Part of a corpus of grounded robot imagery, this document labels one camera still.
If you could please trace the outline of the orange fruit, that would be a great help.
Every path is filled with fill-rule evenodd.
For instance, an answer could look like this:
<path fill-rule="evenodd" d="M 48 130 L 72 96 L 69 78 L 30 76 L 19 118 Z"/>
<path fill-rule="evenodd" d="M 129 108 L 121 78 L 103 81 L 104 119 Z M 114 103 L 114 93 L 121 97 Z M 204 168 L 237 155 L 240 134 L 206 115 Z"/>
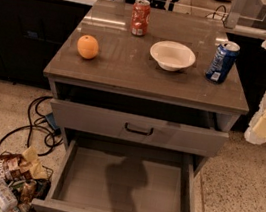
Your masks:
<path fill-rule="evenodd" d="M 93 59 L 99 52 L 99 44 L 93 36 L 84 35 L 78 39 L 77 49 L 83 58 Z"/>

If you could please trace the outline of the grey drawer cabinet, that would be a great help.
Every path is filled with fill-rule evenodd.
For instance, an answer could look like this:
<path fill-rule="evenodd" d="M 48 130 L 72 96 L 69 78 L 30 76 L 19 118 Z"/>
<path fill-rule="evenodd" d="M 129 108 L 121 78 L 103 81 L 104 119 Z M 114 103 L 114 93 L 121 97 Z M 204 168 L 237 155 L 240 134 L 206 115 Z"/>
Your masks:
<path fill-rule="evenodd" d="M 129 5 L 114 1 L 99 0 L 94 4 L 46 66 L 52 100 L 229 134 L 236 120 L 248 111 L 239 74 L 232 71 L 219 85 L 205 76 L 217 45 L 226 38 L 223 25 L 216 20 L 153 10 L 145 36 L 136 37 L 130 31 L 131 12 Z M 84 35 L 98 41 L 99 52 L 93 59 L 83 58 L 77 51 L 78 39 Z M 189 47 L 196 56 L 195 63 L 176 72 L 163 70 L 149 50 L 154 43 L 164 40 Z M 175 151 L 59 128 L 66 151 L 70 141 L 80 136 Z M 192 157 L 194 178 L 210 158 L 181 154 Z"/>

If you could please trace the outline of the open middle drawer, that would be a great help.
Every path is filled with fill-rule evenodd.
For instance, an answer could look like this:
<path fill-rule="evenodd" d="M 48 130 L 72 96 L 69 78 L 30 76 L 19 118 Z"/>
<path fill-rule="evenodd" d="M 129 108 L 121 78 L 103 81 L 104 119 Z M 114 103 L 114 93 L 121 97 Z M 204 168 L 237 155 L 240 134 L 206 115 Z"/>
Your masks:
<path fill-rule="evenodd" d="M 37 212 L 195 212 L 193 160 L 181 152 L 80 136 Z"/>

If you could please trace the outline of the blue soda can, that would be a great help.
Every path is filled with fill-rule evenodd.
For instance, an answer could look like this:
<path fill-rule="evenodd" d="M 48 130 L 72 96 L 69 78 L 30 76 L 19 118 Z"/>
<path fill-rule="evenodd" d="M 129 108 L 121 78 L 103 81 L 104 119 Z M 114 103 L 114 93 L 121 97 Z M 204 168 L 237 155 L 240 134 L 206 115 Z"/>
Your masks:
<path fill-rule="evenodd" d="M 239 51 L 239 45 L 232 41 L 224 41 L 218 45 L 210 67 L 205 73 L 206 78 L 217 84 L 224 82 L 239 56 Z"/>

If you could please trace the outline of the white bowl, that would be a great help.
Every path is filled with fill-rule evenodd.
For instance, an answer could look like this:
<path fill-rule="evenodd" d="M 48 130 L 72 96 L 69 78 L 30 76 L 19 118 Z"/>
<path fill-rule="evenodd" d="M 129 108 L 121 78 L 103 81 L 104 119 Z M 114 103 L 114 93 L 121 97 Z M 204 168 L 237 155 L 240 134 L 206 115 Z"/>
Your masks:
<path fill-rule="evenodd" d="M 193 51 L 178 42 L 159 41 L 154 43 L 149 51 L 158 65 L 169 72 L 189 68 L 196 60 Z"/>

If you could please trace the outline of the red soda can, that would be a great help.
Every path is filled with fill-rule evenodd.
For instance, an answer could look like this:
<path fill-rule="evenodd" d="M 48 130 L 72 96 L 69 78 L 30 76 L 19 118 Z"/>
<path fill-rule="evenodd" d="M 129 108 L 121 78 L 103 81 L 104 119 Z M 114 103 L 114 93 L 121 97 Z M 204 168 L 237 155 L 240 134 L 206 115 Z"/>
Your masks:
<path fill-rule="evenodd" d="M 131 33 L 136 36 L 144 36 L 149 26 L 150 18 L 149 0 L 135 0 L 131 18 Z"/>

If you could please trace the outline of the blue power plug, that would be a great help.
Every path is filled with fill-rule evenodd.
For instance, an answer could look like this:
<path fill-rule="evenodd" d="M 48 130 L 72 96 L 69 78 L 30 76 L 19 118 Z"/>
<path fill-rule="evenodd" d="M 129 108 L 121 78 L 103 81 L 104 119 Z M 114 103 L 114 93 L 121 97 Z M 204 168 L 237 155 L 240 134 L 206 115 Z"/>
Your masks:
<path fill-rule="evenodd" d="M 55 118 L 53 113 L 45 115 L 46 122 L 49 124 L 49 127 L 54 131 L 55 134 L 60 134 L 61 130 L 59 126 L 56 125 Z"/>

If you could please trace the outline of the brown snack bag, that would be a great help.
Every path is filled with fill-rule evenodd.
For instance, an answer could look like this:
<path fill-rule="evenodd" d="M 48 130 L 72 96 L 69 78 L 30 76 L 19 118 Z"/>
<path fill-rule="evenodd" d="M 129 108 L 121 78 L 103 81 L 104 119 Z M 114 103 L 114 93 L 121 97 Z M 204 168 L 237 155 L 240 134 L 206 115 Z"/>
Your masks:
<path fill-rule="evenodd" d="M 35 147 L 29 147 L 21 154 L 0 155 L 0 178 L 9 181 L 47 179 L 47 172 L 41 164 Z"/>

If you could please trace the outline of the clear plastic bottle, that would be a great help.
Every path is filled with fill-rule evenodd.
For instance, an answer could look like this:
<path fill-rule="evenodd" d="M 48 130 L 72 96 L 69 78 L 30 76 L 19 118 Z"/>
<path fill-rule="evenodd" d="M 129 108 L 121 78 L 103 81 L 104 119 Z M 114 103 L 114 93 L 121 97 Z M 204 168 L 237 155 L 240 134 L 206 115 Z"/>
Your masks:
<path fill-rule="evenodd" d="M 3 179 L 0 179 L 0 208 L 8 212 L 17 206 L 18 200 Z"/>

